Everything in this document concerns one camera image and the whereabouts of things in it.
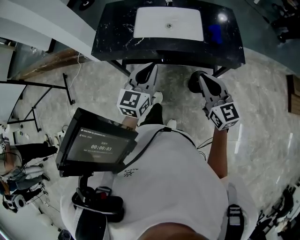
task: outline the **white basin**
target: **white basin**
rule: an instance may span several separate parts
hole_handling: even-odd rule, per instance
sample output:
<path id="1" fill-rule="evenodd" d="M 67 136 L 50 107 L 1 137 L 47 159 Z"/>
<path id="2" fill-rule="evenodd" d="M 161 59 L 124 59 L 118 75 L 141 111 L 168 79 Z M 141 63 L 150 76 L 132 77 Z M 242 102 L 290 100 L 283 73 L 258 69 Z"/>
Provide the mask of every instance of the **white basin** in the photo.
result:
<path id="1" fill-rule="evenodd" d="M 203 41 L 201 14 L 180 7 L 140 7 L 134 38 L 181 38 Z"/>

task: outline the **black pants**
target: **black pants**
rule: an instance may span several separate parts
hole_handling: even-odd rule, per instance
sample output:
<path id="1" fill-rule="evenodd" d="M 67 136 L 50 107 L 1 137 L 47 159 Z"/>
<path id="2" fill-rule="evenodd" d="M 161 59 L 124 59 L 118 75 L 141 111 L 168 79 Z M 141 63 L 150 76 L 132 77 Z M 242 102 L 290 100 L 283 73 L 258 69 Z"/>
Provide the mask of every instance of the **black pants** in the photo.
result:
<path id="1" fill-rule="evenodd" d="M 148 115 L 145 118 L 145 121 L 140 124 L 146 125 L 146 124 L 161 124 L 163 125 L 163 107 L 161 104 L 156 103 L 153 105 L 152 109 L 148 113 Z"/>
<path id="2" fill-rule="evenodd" d="M 45 158 L 57 152 L 57 148 L 54 146 L 48 147 L 47 142 L 18 145 L 16 148 L 21 154 L 22 165 L 34 158 Z"/>
<path id="3" fill-rule="evenodd" d="M 13 194 L 14 195 L 21 194 L 23 196 L 24 200 L 28 202 L 31 198 L 39 195 L 41 192 L 42 192 L 42 189 L 39 188 L 39 189 L 37 189 L 35 191 L 32 191 L 32 192 L 30 192 L 28 189 L 16 190 L 16 191 L 14 191 Z"/>

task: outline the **digital timer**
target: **digital timer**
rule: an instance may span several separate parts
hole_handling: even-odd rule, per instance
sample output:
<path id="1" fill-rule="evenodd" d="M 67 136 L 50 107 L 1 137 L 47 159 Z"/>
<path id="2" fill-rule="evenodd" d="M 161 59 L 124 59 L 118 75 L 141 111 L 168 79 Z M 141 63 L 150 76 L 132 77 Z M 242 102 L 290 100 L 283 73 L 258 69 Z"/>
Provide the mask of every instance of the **digital timer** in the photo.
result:
<path id="1" fill-rule="evenodd" d="M 92 145 L 90 148 L 92 149 L 97 149 L 97 150 L 105 150 L 105 151 L 110 151 L 112 148 L 106 147 L 106 146 L 97 146 L 97 145 Z"/>

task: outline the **black marble countertop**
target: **black marble countertop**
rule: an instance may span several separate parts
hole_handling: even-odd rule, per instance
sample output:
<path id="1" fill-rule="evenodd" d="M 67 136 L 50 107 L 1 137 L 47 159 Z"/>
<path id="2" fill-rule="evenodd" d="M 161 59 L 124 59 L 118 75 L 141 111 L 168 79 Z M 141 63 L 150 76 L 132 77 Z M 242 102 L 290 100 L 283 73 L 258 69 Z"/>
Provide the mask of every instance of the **black marble countertop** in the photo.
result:
<path id="1" fill-rule="evenodd" d="M 99 60 L 161 60 L 191 66 L 218 65 L 239 68 L 245 64 L 240 31 L 231 9 L 197 0 L 173 0 L 172 6 L 198 9 L 204 41 L 177 38 L 133 38 L 139 7 L 166 6 L 165 0 L 125 0 L 105 6 L 99 22 L 92 55 Z M 227 16 L 221 22 L 218 14 Z M 211 40 L 208 27 L 219 24 L 222 43 Z"/>

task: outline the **white t-shirt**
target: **white t-shirt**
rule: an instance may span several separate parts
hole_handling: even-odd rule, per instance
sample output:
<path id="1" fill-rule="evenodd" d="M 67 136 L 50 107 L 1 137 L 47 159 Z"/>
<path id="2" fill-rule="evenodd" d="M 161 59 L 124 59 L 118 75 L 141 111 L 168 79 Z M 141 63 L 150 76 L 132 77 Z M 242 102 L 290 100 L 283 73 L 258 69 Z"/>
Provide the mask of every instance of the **white t-shirt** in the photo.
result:
<path id="1" fill-rule="evenodd" d="M 125 163 L 130 162 L 163 127 L 139 127 L 138 144 Z M 88 185 L 101 186 L 102 176 L 97 173 L 90 177 Z M 256 226 L 258 213 L 241 178 L 220 180 L 188 139 L 175 132 L 158 133 L 140 159 L 113 181 L 113 194 L 124 200 L 126 214 L 121 222 L 109 224 L 111 239 L 137 240 L 148 228 L 172 222 L 189 226 L 209 240 L 216 240 L 228 208 L 228 182 L 235 185 L 238 204 L 244 211 L 246 227 L 242 239 L 246 240 Z M 77 181 L 71 178 L 61 199 L 62 220 L 73 237 L 76 225 L 71 197 L 76 187 Z"/>

